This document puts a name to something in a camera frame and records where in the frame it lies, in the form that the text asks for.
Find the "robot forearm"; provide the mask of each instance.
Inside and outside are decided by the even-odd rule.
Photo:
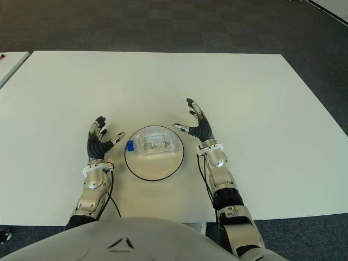
[[[206,167],[210,172],[209,182],[213,193],[213,206],[217,212],[220,229],[227,233],[232,253],[241,257],[256,247],[265,247],[263,239],[244,206],[238,188],[227,168],[227,157],[221,151],[223,146],[215,139],[202,143],[198,155],[206,157]]]
[[[86,178],[83,192],[66,225],[66,230],[99,219],[111,185],[107,172],[113,169],[111,159],[107,163],[103,159],[92,160],[84,168],[83,174]]]

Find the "plate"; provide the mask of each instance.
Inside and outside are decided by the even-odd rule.
[[[134,151],[125,148],[125,161],[129,170],[137,177],[146,181],[160,181],[174,174],[184,158],[184,146],[179,136],[163,126],[148,126],[135,132],[128,140],[136,141],[155,134],[164,134],[171,137],[172,150],[148,153],[144,152],[143,143]]]

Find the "clear plate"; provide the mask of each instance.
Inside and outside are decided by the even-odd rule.
[[[138,151],[125,148],[125,160],[129,170],[137,177],[146,181],[160,181],[176,172],[184,158],[184,146],[179,136],[172,130],[162,126],[148,126],[138,130],[129,140],[151,133],[168,133],[173,137],[175,149],[144,155]]]

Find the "wire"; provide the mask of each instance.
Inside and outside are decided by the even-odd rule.
[[[203,162],[203,164],[204,164],[204,175],[203,175],[202,169],[201,169],[201,164],[200,164],[200,157],[197,155],[198,168],[200,170],[200,173],[201,173],[201,176],[202,176],[202,178],[204,180],[204,183],[206,184],[206,188],[207,188],[207,192],[208,192],[208,196],[210,198],[210,201],[213,204],[214,196],[213,196],[212,190],[210,189],[210,187],[209,187],[209,185],[207,183],[206,161],[207,161],[206,156],[204,156],[204,162]],[[216,221],[216,223],[218,223],[218,220],[217,220],[218,219],[218,217],[217,217],[218,216],[218,212],[216,211],[215,208],[214,208],[214,210],[215,210],[215,221]]]
[[[109,200],[111,198],[111,194],[113,193],[113,188],[114,188],[114,172],[111,170],[111,187],[110,187],[110,192],[108,192],[108,199],[105,201],[104,206],[102,206],[102,209],[100,210],[96,220],[99,220],[100,217],[102,216],[107,204],[109,203]]]
[[[201,169],[201,164],[200,164],[200,156],[197,155],[197,164],[198,164],[198,169],[200,170],[200,174],[202,176],[202,179],[204,181],[204,183],[206,184],[206,188],[207,188],[207,192],[208,192],[208,196],[210,198],[210,201],[212,202],[213,204],[213,194],[212,194],[212,191],[210,190],[210,187],[207,183],[207,179],[204,178],[204,175],[203,175],[203,172],[202,172],[202,169]]]
[[[117,209],[117,212],[119,213],[119,216],[121,217],[121,213],[120,213],[120,210],[119,210],[119,207],[117,206],[116,202],[114,201],[113,197],[110,196],[110,199],[111,201],[114,203],[116,209]]]

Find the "floor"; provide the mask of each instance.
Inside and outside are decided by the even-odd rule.
[[[1,2],[0,50],[3,52],[280,53],[346,134],[347,46],[348,27],[307,2]],[[348,260],[347,214],[265,220],[257,221],[257,225],[266,245],[290,260]],[[62,230],[60,227],[18,226],[12,229],[13,238],[0,246],[0,257]]]

